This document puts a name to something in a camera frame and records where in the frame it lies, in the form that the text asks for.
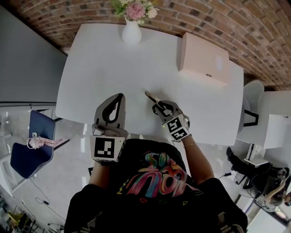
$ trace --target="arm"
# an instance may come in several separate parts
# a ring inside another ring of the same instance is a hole
[[[276,193],[281,191],[285,187],[286,181],[289,179],[289,176],[279,185],[278,188],[275,188],[273,191],[269,192],[267,195],[265,195],[265,200],[270,200]]]
[[[95,162],[89,184],[107,189],[109,183],[109,170],[109,166],[102,166],[100,163]]]
[[[192,136],[189,135],[183,138],[182,142],[184,144],[192,179],[199,185],[210,178],[214,178],[210,163],[205,158],[199,147],[192,144],[195,143]]]

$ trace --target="white vase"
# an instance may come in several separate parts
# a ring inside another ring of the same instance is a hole
[[[122,31],[122,40],[129,45],[134,45],[141,40],[141,30],[136,21],[126,20],[126,26]]]

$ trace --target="pink flower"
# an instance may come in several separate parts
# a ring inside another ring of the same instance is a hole
[[[133,20],[137,20],[145,15],[146,9],[140,2],[133,2],[126,8],[126,14]]]

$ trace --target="pink box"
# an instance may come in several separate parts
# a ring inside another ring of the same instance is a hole
[[[229,62],[226,50],[188,32],[184,34],[181,73],[224,86],[230,82]]]

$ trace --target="white floor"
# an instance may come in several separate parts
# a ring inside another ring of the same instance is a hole
[[[48,116],[51,116],[51,113],[51,110],[45,112]],[[14,142],[26,144],[29,118],[30,112],[28,111],[0,113],[0,122],[2,123],[0,136],[10,132],[13,135],[5,142],[0,142],[0,156],[9,152],[8,146],[12,148]],[[94,164],[90,158],[90,146],[87,138],[90,134],[91,126],[65,119],[57,122],[55,138],[69,138],[70,142],[56,150],[52,161],[43,167],[33,179],[33,182],[50,199],[49,207],[64,219],[67,215],[70,199],[87,184],[89,180],[88,168]],[[183,152],[181,144],[175,143],[175,146]],[[219,178],[231,170],[231,164],[225,154],[227,147],[207,144],[199,144],[199,147],[209,160],[215,177]],[[236,141],[232,148],[236,155],[244,157],[248,147],[248,144]],[[182,153],[182,156],[186,164],[185,154]],[[240,189],[235,181],[234,176],[221,178],[221,182],[233,200],[236,199]],[[14,192],[14,198],[3,188],[1,190],[12,209],[16,205],[26,211],[28,208],[35,215],[36,221],[41,227],[46,227],[47,223],[64,224],[65,221],[47,206],[37,203],[36,197],[41,200],[46,200],[46,198],[30,180],[27,180]]]

